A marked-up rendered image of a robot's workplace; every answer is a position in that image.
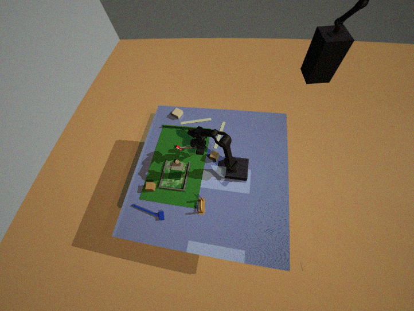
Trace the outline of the blue golf putter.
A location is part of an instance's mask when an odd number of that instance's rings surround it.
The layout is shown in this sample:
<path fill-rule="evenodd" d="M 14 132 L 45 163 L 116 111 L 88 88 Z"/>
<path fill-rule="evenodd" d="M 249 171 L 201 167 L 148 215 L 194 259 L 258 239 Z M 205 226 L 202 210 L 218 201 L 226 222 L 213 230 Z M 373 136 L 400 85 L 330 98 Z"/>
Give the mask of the blue golf putter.
<path fill-rule="evenodd" d="M 148 210 L 146 210 L 146 209 L 143 209 L 143 208 L 141 208 L 141 207 L 138 207 L 138 206 L 136 206 L 136 205 L 132 205 L 132 206 L 133 206 L 133 207 L 136 207 L 136 208 L 138 208 L 138 209 L 141 209 L 141 210 L 143 210 L 143 211 L 145 211 L 145 212 L 148 212 L 148 213 L 150 213 L 150 214 L 153 214 L 153 215 L 155 215 L 155 216 L 158 216 L 158 217 L 159 217 L 159 220 L 164 220 L 164 211 L 159 212 L 159 215 L 158 215 L 158 214 L 156 214 L 156 213 L 150 212 L 150 211 L 148 211 Z"/>

